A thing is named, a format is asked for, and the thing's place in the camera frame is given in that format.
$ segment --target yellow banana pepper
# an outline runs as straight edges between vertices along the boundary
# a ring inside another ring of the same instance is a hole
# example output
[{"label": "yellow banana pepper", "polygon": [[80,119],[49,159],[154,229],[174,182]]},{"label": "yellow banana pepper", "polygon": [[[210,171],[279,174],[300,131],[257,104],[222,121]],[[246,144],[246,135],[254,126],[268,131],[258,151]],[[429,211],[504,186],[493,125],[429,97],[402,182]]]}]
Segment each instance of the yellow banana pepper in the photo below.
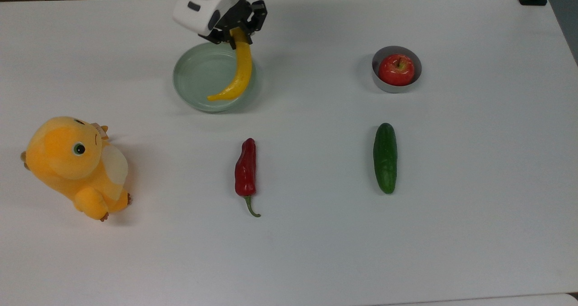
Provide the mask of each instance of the yellow banana pepper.
[{"label": "yellow banana pepper", "polygon": [[251,47],[247,42],[247,36],[239,27],[231,30],[231,36],[237,46],[235,50],[237,51],[237,71],[235,71],[235,77],[233,77],[229,86],[225,87],[219,94],[207,96],[207,100],[209,101],[233,100],[238,98],[243,94],[249,84],[249,80],[251,80]]}]

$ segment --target plush toy eye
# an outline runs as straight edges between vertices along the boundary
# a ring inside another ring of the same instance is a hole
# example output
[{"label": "plush toy eye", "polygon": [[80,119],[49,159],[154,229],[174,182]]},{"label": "plush toy eye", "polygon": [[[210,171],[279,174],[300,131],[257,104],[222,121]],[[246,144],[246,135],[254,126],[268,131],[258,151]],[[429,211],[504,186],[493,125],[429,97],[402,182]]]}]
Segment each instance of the plush toy eye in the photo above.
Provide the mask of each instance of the plush toy eye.
[{"label": "plush toy eye", "polygon": [[82,155],[85,151],[86,148],[84,147],[82,142],[77,142],[74,144],[74,147],[72,147],[72,153],[74,153],[76,156]]}]

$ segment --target red apple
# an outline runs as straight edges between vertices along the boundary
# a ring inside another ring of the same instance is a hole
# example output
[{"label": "red apple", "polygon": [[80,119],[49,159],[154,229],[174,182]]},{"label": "red apple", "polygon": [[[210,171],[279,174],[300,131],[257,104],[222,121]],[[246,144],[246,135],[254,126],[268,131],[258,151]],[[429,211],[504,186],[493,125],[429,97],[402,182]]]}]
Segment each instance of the red apple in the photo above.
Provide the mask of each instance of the red apple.
[{"label": "red apple", "polygon": [[379,79],[393,86],[405,86],[411,83],[415,67],[406,55],[390,55],[379,64]]}]

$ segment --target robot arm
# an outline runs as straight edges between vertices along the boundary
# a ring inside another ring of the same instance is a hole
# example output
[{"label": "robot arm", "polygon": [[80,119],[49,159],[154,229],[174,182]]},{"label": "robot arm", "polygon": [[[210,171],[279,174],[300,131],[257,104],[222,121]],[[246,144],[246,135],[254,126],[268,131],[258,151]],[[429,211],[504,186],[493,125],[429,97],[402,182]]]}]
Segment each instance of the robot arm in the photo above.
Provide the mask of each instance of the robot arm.
[{"label": "robot arm", "polygon": [[233,49],[235,41],[229,31],[240,27],[252,44],[251,35],[261,29],[266,16],[262,0],[252,4],[247,0],[177,0],[173,11],[177,23],[215,44],[228,42]]}]

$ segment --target tag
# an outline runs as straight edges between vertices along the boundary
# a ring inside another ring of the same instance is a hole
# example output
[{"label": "tag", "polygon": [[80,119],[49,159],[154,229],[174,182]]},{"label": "tag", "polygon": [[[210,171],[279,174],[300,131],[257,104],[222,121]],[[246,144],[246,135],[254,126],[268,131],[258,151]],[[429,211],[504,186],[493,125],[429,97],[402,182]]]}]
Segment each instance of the tag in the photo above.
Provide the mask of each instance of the tag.
[{"label": "tag", "polygon": [[105,129],[103,129],[103,127],[100,127],[98,123],[91,123],[91,125],[97,129],[98,134],[101,136],[103,140],[108,139],[107,132],[105,131]]}]

